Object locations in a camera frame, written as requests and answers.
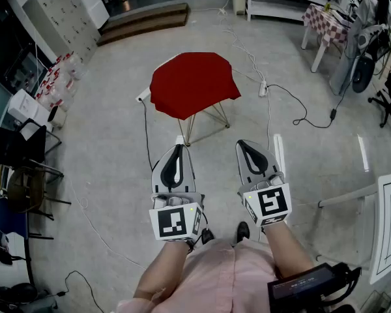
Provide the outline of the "blue chair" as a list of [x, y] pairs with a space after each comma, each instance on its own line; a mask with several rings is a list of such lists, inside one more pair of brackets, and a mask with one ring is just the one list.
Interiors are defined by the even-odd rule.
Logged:
[[54, 240], [53, 237], [46, 237], [39, 233], [29, 232], [27, 213], [14, 212], [4, 197], [0, 198], [0, 232], [4, 234], [16, 233], [28, 239]]

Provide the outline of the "red white checkered cloth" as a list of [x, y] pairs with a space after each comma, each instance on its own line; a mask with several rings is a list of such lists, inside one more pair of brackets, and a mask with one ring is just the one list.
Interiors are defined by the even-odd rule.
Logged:
[[311, 3], [302, 16], [304, 27], [310, 26], [321, 35], [321, 44], [326, 47], [331, 43], [345, 43], [347, 29], [338, 22], [330, 12], [325, 12], [322, 6]]

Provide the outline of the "white water dispenser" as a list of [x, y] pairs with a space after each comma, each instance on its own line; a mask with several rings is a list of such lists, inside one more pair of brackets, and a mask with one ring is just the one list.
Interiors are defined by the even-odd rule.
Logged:
[[49, 132], [53, 130], [51, 123], [48, 122], [50, 112], [24, 89], [20, 89], [12, 96], [7, 113], [21, 123], [32, 119], [40, 126], [45, 125]]

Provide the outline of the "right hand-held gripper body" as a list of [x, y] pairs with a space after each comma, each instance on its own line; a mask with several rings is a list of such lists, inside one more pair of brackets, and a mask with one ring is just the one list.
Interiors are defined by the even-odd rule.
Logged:
[[292, 212], [289, 184], [280, 171], [242, 185], [238, 194], [257, 227], [284, 222]]

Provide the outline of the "large dark framed window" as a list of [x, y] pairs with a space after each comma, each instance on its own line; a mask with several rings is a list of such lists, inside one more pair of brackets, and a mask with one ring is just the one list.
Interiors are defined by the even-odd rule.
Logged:
[[7, 0], [0, 0], [0, 84], [34, 97], [51, 61], [25, 30]]

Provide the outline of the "person's left forearm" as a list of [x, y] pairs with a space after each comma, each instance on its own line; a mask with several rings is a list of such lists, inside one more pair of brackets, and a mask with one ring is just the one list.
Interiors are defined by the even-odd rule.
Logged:
[[134, 298], [164, 301], [181, 280], [189, 246], [183, 241], [166, 242], [141, 276]]

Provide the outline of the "grey locker cabinet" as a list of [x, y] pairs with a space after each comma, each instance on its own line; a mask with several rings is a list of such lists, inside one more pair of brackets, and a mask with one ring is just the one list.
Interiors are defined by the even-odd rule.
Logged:
[[27, 0], [22, 8], [57, 57], [73, 52], [89, 63], [100, 33], [82, 0]]

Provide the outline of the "wooden round back chair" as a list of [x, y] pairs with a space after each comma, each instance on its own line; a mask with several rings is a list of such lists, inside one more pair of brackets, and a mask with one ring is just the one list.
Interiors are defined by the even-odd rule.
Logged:
[[71, 205], [70, 201], [48, 196], [46, 192], [47, 174], [55, 176], [55, 180], [63, 177], [62, 173], [57, 173], [49, 168], [23, 166], [15, 169], [7, 184], [7, 200], [10, 210], [19, 214], [33, 213], [54, 221], [51, 213], [40, 210], [44, 200]]

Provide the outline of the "small beige trash can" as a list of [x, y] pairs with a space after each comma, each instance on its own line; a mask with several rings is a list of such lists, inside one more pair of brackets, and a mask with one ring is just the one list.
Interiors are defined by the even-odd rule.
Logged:
[[59, 106], [54, 106], [51, 109], [50, 115], [48, 117], [48, 122], [54, 128], [62, 128], [66, 121], [66, 112], [62, 110]]

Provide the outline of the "white tabletop appliance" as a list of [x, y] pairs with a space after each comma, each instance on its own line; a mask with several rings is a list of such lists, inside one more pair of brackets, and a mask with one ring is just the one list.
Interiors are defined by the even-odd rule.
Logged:
[[353, 23], [356, 20], [355, 15], [348, 15], [348, 13], [338, 9], [338, 8], [331, 8], [331, 13], [337, 19], [339, 22], [351, 22]]

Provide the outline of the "wooden steps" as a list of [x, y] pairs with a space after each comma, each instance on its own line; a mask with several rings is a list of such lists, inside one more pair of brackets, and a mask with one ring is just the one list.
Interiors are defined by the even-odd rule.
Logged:
[[189, 5], [180, 3], [124, 16], [103, 26], [96, 45], [101, 47], [136, 35], [183, 27], [187, 23], [189, 13]]

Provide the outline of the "person's pink shirt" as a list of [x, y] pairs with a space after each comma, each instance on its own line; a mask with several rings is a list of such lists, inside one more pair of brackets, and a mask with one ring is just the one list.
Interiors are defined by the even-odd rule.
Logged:
[[276, 279], [270, 247], [215, 239], [191, 253], [166, 300], [123, 300], [116, 313], [270, 313], [268, 283]]

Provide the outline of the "person's right black shoe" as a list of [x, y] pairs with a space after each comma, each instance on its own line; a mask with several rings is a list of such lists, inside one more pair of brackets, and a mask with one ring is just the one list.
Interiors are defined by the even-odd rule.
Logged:
[[250, 238], [250, 229], [245, 221], [241, 221], [237, 226], [237, 242]]

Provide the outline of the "black bag pile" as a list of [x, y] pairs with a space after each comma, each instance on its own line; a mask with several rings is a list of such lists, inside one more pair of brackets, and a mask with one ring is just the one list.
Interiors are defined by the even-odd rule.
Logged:
[[30, 283], [0, 286], [0, 313], [58, 313], [58, 308], [54, 296]]

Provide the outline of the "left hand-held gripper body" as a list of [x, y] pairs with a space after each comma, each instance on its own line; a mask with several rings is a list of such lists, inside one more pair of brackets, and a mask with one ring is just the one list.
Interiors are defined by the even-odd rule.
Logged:
[[149, 215], [156, 240], [196, 240], [204, 198], [198, 192], [152, 194]]

